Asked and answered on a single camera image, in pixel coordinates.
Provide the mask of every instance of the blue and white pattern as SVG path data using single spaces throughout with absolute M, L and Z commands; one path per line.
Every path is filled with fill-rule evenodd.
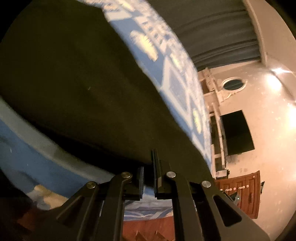
M 86 3 L 103 9 L 106 19 L 129 47 L 211 170 L 209 120 L 202 89 L 197 71 L 176 35 L 143 0 Z M 113 177 L 63 151 L 18 116 L 1 97 L 0 168 L 44 210 L 62 205 L 89 180 L 103 183 Z M 141 201 L 126 203 L 124 220 L 170 215 L 171 200 L 157 200 L 153 189 L 145 187 Z
M 197 71 L 171 28 L 144 0 L 85 0 L 102 8 L 211 170 L 211 139 Z

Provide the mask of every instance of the ceiling light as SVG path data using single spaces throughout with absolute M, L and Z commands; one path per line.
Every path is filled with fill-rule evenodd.
M 271 71 L 274 72 L 274 73 L 276 73 L 276 74 L 291 73 L 291 71 L 284 70 L 282 68 L 272 69 Z
M 296 108 L 294 105 L 288 105 L 289 108 L 289 121 L 290 121 L 290 127 L 296 128 Z
M 267 75 L 267 83 L 275 91 L 279 91 L 281 89 L 281 82 L 272 74 Z

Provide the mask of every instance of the wooden cabinet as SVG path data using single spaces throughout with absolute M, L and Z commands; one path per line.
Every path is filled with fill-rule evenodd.
M 260 171 L 249 175 L 215 180 L 216 187 L 228 195 L 238 192 L 237 206 L 250 218 L 258 217 L 260 203 Z

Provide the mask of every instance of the wall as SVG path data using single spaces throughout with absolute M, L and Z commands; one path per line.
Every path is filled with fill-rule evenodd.
M 243 110 L 255 145 L 255 150 L 226 159 L 229 177 L 260 170 L 265 185 L 254 221 L 275 240 L 296 210 L 295 102 L 261 63 L 225 69 L 216 72 L 216 79 L 239 76 L 248 84 L 221 104 L 221 114 Z
M 296 99 L 296 40 L 277 11 L 265 0 L 243 0 L 259 40 L 262 63 L 290 73 L 278 78 Z

